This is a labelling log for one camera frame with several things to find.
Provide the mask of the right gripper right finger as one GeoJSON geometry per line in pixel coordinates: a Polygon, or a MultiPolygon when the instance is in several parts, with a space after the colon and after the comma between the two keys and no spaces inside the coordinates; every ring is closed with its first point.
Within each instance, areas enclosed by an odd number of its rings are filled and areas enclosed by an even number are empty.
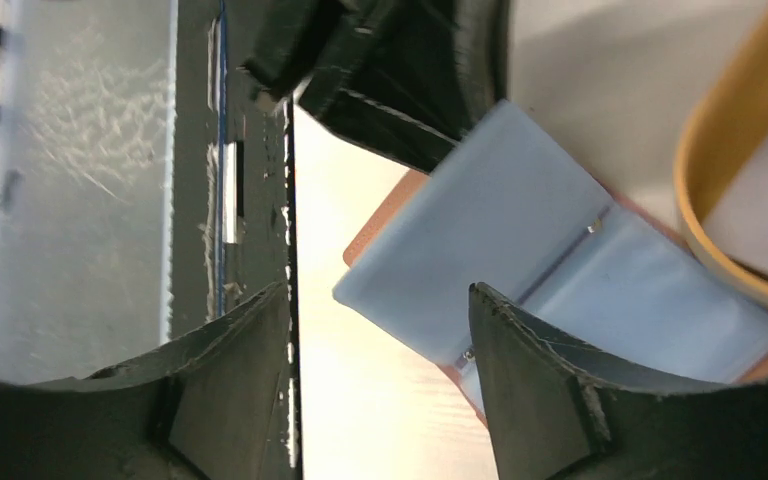
{"type": "Polygon", "coordinates": [[[768,377],[698,381],[605,352],[484,283],[469,321],[503,479],[768,479],[768,377]]]}

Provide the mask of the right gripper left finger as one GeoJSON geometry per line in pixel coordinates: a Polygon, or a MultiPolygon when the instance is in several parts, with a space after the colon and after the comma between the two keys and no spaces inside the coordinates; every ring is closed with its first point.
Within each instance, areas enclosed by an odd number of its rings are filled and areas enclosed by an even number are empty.
{"type": "Polygon", "coordinates": [[[0,479],[288,479],[285,284],[88,378],[0,382],[0,479]]]}

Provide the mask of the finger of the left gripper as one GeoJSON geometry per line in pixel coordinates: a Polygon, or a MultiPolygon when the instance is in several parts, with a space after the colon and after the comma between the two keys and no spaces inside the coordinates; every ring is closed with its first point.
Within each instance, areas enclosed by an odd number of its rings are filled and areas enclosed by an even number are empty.
{"type": "Polygon", "coordinates": [[[298,104],[330,133],[431,172],[508,95],[507,1],[348,1],[298,104]]]}
{"type": "Polygon", "coordinates": [[[306,83],[302,108],[328,112],[339,81],[324,74],[336,64],[327,50],[350,14],[349,1],[243,1],[241,71],[247,99],[271,112],[306,83]]]}

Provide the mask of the yellow oval tray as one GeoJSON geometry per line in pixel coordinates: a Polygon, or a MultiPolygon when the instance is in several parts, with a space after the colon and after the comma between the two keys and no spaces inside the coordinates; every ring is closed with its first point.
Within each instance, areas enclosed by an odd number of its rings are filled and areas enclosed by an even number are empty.
{"type": "Polygon", "coordinates": [[[702,222],[768,135],[768,11],[688,119],[673,184],[690,250],[726,283],[768,307],[768,281],[731,260],[702,222]]]}

